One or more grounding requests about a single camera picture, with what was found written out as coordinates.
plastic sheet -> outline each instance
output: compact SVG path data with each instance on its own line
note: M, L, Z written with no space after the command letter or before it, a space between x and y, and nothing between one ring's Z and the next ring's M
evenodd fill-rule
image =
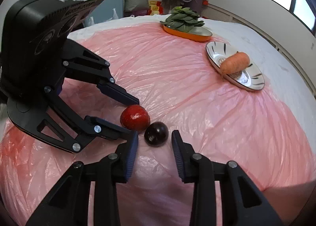
M260 92L247 92L223 80L206 57L205 43L169 35L158 23L149 23L101 31L82 44L111 63L116 83L140 99L152 122L164 122L170 132L178 129L185 142L213 161L237 161L261 190L313 179L314 156L290 109L268 84ZM125 109L94 85L75 80L65 81L60 96L82 117L116 124ZM119 143L95 139L73 155L7 122L0 146L6 208L25 225L71 163L99 161ZM178 177L170 139L152 148L140 134L133 175L117 192L122 226L189 224L193 185Z

dark purple fruit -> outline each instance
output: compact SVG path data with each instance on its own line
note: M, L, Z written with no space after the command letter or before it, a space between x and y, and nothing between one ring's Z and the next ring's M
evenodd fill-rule
M168 136L168 127L163 122L153 122L144 134L146 143L153 147L163 145L167 141Z

white plate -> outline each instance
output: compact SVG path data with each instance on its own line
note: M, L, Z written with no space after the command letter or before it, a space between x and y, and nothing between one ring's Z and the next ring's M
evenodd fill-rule
M226 43L212 41L206 44L206 52L212 66L220 73L219 66L221 63L237 53L238 50ZM251 58L250 64L245 70L239 73L225 74L224 78L245 90L256 91L264 88L263 75Z

red tomato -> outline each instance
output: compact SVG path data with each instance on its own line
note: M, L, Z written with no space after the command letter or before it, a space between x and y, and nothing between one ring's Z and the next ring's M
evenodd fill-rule
M130 105L120 117L121 124L129 130L143 131L150 125L150 117L140 105Z

carrot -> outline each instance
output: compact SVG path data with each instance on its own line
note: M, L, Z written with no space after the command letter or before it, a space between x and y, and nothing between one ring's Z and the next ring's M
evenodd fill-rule
M220 65L221 74L237 73L249 66L250 59L244 52L237 52Z

